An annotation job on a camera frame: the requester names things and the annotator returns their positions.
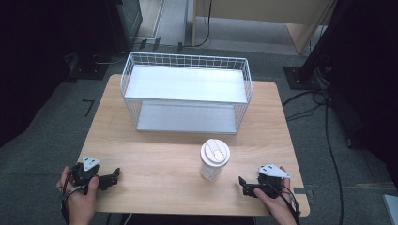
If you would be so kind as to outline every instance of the white wire basket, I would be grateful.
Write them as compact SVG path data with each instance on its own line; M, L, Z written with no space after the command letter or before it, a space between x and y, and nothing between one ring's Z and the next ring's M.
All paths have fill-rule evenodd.
M132 52L120 89L137 130L236 134L252 97L245 58Z

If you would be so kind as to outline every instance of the gray carpet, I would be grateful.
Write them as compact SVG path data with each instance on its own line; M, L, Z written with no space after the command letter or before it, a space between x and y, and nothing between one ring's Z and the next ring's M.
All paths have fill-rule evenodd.
M152 52L151 46L143 49ZM160 47L157 53L177 53L176 47ZM290 90L283 67L300 67L302 56L184 49L184 54L245 57L253 80L275 82L284 102L301 91ZM37 114L28 130L0 148L0 224L65 224L55 183L66 165L74 165L104 87L112 74L123 71L123 62L110 65L103 81L62 83ZM95 100L87 116L90 103ZM312 108L311 95L291 101L285 116ZM325 106L314 115L288 122L306 187L311 214L301 224L338 224L341 200L325 131ZM386 166L366 149L349 149L338 114L329 108L329 138L343 187L343 224L390 224L382 195L398 196ZM105 224L107 214L97 213L92 224ZM120 215L112 215L118 224ZM258 217L257 224L274 224Z

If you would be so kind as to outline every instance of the hand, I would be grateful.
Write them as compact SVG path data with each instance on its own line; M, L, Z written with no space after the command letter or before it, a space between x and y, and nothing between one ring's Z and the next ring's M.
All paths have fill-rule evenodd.
M56 186L60 191L64 186L64 182L67 179L69 167L65 167L62 172L61 179L56 183ZM67 191L73 188L73 178L70 178L67 184ZM91 178L88 184L87 195L84 195L81 191L76 191L71 194L67 199L67 210L69 213L70 224L88 224L91 218L94 216L96 209L96 192L99 185L99 179L97 176Z
M282 187L282 195L291 203L289 190L285 187L290 188L290 179L284 178L282 181L284 187ZM290 225L296 224L292 213L286 205L286 202L281 197L271 199L266 193L261 189L256 188L254 194L263 202L263 204L268 208L269 212L274 216L275 220L280 225Z

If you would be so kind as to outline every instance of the human hand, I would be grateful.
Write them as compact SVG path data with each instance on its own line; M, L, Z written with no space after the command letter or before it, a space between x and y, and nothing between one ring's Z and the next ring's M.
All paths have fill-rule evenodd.
M290 179L284 178L282 181L282 195L291 203L291 199L289 196L289 190L286 188L290 188ZM286 205L286 202L279 196L275 199L271 199L266 193L264 193L261 189L256 188L254 190L254 194L263 202L263 204L268 208L269 212L274 216L275 220L280 225L291 225L296 224L295 219L293 218L292 213Z
M64 186L64 182L67 179L69 167L65 167L62 172L61 179L56 183L56 186L60 191ZM66 191L74 188L74 179L71 177L68 180ZM69 212L70 225L74 224L88 224L91 218L95 214L96 207L96 192L99 185L99 179L97 176L91 178L88 184L87 195L84 195L81 191L76 191L72 193L67 199L67 210Z

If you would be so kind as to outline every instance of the white cup lid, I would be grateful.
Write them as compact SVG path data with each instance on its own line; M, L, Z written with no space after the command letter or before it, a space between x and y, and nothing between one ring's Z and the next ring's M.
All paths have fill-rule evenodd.
M202 160L210 166L222 166L228 161L229 156L228 146L220 140L209 139L202 146Z

